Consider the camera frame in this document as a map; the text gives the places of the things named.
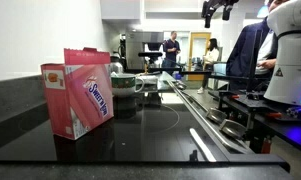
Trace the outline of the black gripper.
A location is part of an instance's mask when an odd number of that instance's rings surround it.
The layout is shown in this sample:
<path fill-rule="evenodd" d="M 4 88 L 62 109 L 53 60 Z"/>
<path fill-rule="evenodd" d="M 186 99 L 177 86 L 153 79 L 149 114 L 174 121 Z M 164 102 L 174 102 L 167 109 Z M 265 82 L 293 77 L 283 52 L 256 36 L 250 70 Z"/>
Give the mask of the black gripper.
<path fill-rule="evenodd" d="M 205 0 L 203 2 L 202 17 L 205 18 L 205 28 L 210 28 L 211 16 L 221 6 L 223 9 L 222 19 L 228 21 L 230 19 L 230 12 L 235 3 L 239 0 Z"/>

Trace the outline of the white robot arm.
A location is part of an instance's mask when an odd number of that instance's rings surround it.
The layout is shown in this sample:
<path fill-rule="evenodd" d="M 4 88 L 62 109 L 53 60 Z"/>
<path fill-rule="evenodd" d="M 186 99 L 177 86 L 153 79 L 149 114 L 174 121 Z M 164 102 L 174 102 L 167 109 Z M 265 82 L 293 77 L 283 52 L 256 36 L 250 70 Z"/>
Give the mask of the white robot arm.
<path fill-rule="evenodd" d="M 301 0 L 265 0 L 268 15 L 245 26 L 226 61 L 231 91 L 266 82 L 264 98 L 301 106 Z"/>

